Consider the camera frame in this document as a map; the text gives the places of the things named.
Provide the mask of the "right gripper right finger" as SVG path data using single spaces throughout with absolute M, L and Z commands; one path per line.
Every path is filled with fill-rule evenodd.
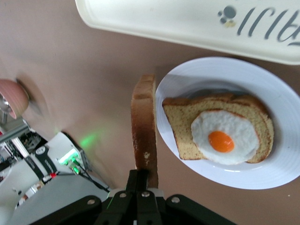
M 137 172 L 137 225 L 234 225 L 184 195 L 160 197 L 148 187 L 148 171 Z

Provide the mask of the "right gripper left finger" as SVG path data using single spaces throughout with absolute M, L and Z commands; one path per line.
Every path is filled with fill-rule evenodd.
M 129 208 L 138 176 L 138 170 L 130 170 L 126 188 L 113 190 L 113 196 L 104 202 L 94 195 L 88 195 L 30 225 L 122 225 L 126 219 L 132 221 Z

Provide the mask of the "brown bread slice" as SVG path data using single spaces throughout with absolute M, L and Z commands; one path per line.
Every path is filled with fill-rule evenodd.
M 247 163 L 259 163 L 272 151 L 274 127 L 268 110 L 257 98 L 232 93 L 212 94 L 193 99 L 166 98 L 162 102 L 165 115 L 171 125 L 179 156 L 183 160 L 207 159 L 193 142 L 191 124 L 205 111 L 224 110 L 249 120 L 258 135 L 260 146 Z
M 131 100 L 135 166 L 137 170 L 149 172 L 149 188 L 158 188 L 155 91 L 155 76 L 143 75 L 135 85 Z

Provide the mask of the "fried egg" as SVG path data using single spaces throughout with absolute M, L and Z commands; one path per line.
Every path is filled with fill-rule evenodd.
M 204 157 L 223 165 L 252 159 L 260 146 L 252 123 L 224 110 L 200 113 L 191 124 L 191 132 Z

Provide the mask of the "white round plate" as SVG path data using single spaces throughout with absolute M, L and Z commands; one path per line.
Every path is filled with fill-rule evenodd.
M 257 164 L 221 165 L 205 159 L 183 163 L 199 175 L 233 188 L 276 188 L 300 178 L 300 97 L 271 72 L 238 59 L 190 60 L 172 69 L 160 82 L 156 91 L 157 127 L 170 151 L 178 155 L 163 100 L 226 91 L 255 96 L 268 108 L 275 129 L 270 155 Z

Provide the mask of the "brown table cover sheet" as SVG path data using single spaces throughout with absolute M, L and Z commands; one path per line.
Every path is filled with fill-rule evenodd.
M 130 105 L 143 74 L 160 81 L 177 65 L 221 56 L 201 48 L 96 30 L 74 0 L 0 0 L 0 77 L 19 80 L 33 103 L 23 117 L 45 139 L 67 132 L 112 188 L 135 167 Z M 300 178 L 242 190 L 208 180 L 157 139 L 159 188 L 185 195 L 239 225 L 300 225 Z

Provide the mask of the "metal scoop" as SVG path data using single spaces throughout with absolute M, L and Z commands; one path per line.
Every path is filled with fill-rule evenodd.
M 2 111 L 2 123 L 6 124 L 8 115 L 11 113 L 12 109 L 9 102 L 0 94 L 0 110 Z

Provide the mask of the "pink bowl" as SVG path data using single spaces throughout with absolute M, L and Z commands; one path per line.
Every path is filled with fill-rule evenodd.
M 0 94 L 9 102 L 12 109 L 9 114 L 13 119 L 18 119 L 29 105 L 29 96 L 24 88 L 8 79 L 0 79 Z

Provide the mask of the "cream bear print tray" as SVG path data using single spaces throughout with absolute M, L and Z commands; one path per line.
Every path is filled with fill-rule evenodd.
M 300 65 L 300 0 L 75 0 L 95 29 Z

